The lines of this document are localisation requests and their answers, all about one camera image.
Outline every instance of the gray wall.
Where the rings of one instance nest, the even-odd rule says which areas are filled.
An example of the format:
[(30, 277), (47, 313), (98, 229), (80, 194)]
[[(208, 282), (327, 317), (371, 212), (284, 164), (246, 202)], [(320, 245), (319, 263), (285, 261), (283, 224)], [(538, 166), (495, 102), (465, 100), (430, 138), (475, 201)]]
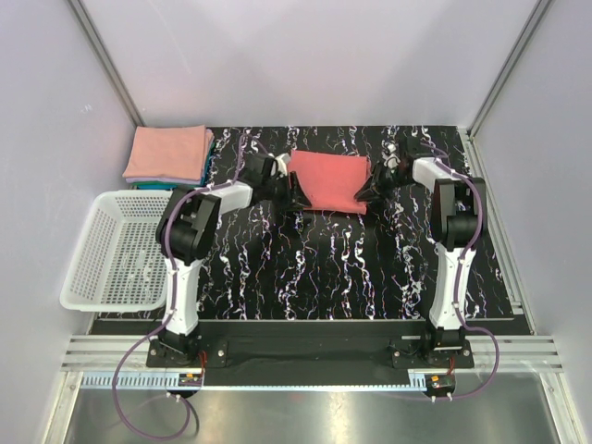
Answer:
[(63, 0), (0, 8), (0, 441), (40, 442), (71, 333), (58, 301), (80, 229), (120, 188), (133, 127)]
[(466, 126), (535, 2), (84, 0), (163, 126)]
[(592, 2), (555, 2), (477, 134), (541, 333), (592, 437)]

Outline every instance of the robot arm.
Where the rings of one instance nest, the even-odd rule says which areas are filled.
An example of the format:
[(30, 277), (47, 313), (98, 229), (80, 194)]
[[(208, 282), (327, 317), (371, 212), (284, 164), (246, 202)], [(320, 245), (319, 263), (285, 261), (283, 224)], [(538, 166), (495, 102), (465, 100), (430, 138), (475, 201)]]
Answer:
[[(436, 295), (429, 312), (424, 336), (425, 355), (433, 352), (459, 351), (464, 344), (463, 325), (456, 308), (464, 316), (464, 303), (471, 263), (475, 248), (469, 250), (462, 263), (459, 258), (477, 228), (477, 201), (482, 205), (483, 223), (480, 235), (487, 233), (486, 185), (482, 179), (472, 182), (479, 196), (442, 160), (434, 156), (431, 147), (417, 138), (400, 141), (400, 158), (392, 155), (373, 168), (372, 176), (356, 194), (356, 199), (373, 202), (392, 198), (394, 191), (405, 185), (420, 184), (432, 192), (430, 229), (437, 243), (438, 279)], [(458, 295), (455, 279), (461, 267)]]
[[(263, 200), (271, 200), (280, 208), (303, 209), (311, 203), (304, 195), (296, 173), (288, 174), (287, 154), (274, 157), (252, 154), (234, 183), (218, 186), (192, 196), (180, 208), (173, 222), (169, 244), (177, 271), (167, 257), (166, 227), (179, 201), (193, 192), (179, 187), (173, 191), (156, 229), (156, 241), (166, 258), (166, 312), (171, 313), (166, 328), (159, 333), (159, 342), (168, 349), (186, 356), (197, 356), (199, 348), (198, 315), (196, 310), (200, 269), (214, 242), (218, 218), (225, 213), (247, 208)], [(173, 279), (177, 279), (176, 301), (173, 307)]]

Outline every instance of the pink towel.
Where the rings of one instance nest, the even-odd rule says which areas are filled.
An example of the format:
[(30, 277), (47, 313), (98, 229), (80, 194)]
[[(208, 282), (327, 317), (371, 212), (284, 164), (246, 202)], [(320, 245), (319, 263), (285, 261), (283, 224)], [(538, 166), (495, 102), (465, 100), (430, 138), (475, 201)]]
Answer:
[(288, 171), (295, 171), (312, 210), (366, 214), (366, 204), (356, 202), (370, 174), (370, 162), (359, 155), (292, 151)]
[(138, 127), (124, 178), (174, 178), (199, 181), (214, 135), (205, 126)]

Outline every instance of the basket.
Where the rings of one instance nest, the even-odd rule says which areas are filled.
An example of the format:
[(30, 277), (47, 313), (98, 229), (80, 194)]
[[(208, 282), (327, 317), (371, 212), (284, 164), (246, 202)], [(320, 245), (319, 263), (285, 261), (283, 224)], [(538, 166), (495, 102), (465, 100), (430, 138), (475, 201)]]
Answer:
[(60, 295), (83, 312), (139, 312), (162, 306), (167, 268), (156, 227), (170, 191), (111, 191), (92, 205)]

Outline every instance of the black marbled mat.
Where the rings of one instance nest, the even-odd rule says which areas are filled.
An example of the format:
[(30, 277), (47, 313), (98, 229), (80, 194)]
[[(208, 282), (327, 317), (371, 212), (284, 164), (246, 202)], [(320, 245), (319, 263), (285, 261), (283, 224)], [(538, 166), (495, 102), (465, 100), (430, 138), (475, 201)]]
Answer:
[[(242, 128), (216, 128), (210, 183), (233, 176)], [(247, 129), (270, 153), (291, 150), (383, 160), (398, 135), (417, 135), (469, 172), (454, 127), (285, 127)], [(270, 203), (221, 217), (200, 275), (204, 319), (405, 319), (426, 317), (438, 257), (429, 230), (430, 193), (404, 187), (365, 216), (273, 214)], [(467, 317), (512, 317), (489, 238), (477, 245)], [(147, 318), (154, 314), (126, 314)], [(122, 317), (103, 314), (100, 317)]]

